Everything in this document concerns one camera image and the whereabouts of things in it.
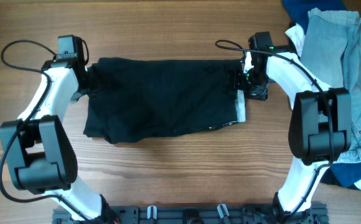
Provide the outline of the black shorts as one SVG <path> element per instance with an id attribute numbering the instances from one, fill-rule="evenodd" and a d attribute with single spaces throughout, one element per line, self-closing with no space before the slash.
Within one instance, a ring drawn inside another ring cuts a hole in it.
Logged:
<path id="1" fill-rule="evenodd" d="M 100 58 L 88 72 L 84 135 L 110 144 L 212 131 L 246 120 L 237 60 Z"/>

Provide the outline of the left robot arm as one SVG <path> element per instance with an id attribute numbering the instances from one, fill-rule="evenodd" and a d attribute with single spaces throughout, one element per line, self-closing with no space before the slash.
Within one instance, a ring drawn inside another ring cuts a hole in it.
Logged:
<path id="1" fill-rule="evenodd" d="M 51 198 L 81 223 L 119 223 L 105 198 L 78 176 L 75 152 L 62 121 L 70 103 L 88 91 L 86 42 L 58 37 L 59 51 L 37 71 L 41 83 L 28 107 L 0 127 L 0 191 L 17 203 Z"/>

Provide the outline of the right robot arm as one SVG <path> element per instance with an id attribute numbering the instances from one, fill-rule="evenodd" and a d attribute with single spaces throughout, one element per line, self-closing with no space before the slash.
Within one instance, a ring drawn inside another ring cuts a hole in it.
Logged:
<path id="1" fill-rule="evenodd" d="M 351 145 L 350 94 L 326 87 L 298 61 L 288 45 L 275 46 L 269 32 L 257 32 L 240 45 L 243 71 L 234 86 L 249 100 L 264 101 L 269 82 L 276 82 L 291 100 L 288 143 L 293 161 L 284 185 L 274 197 L 281 220 L 302 217 L 327 169 Z"/>

